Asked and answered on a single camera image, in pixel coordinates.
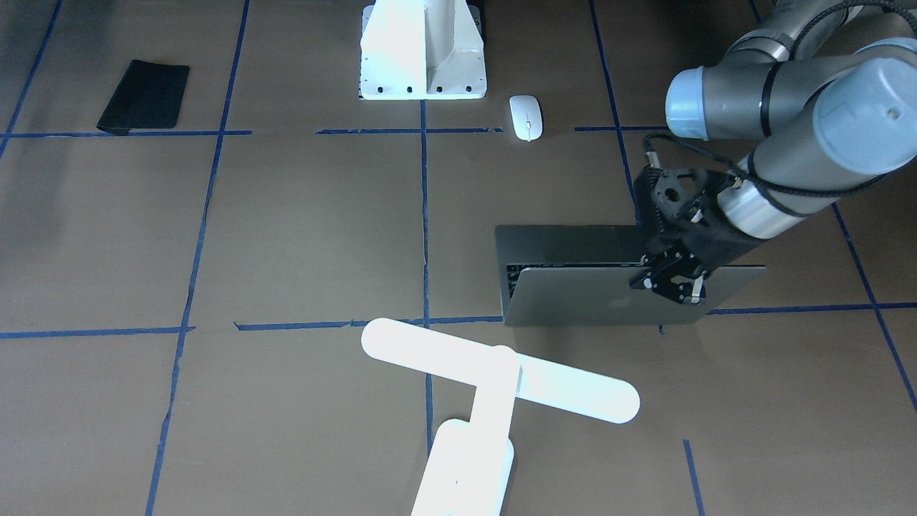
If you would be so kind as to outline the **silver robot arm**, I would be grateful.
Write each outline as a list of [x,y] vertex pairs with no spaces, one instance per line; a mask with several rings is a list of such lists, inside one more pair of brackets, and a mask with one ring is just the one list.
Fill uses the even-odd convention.
[[897,1],[780,1],[720,63],[679,72],[668,132],[644,137],[633,182],[644,234],[633,290],[684,305],[720,267],[915,158],[915,38],[816,52],[862,10]]

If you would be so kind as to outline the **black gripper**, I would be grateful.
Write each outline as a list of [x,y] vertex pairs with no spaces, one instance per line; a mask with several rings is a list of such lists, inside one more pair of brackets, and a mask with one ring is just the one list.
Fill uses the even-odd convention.
[[629,280],[632,290],[652,290],[684,305],[706,302],[706,279],[760,245],[731,224],[717,196],[736,176],[705,169],[646,166],[636,179],[645,265]]

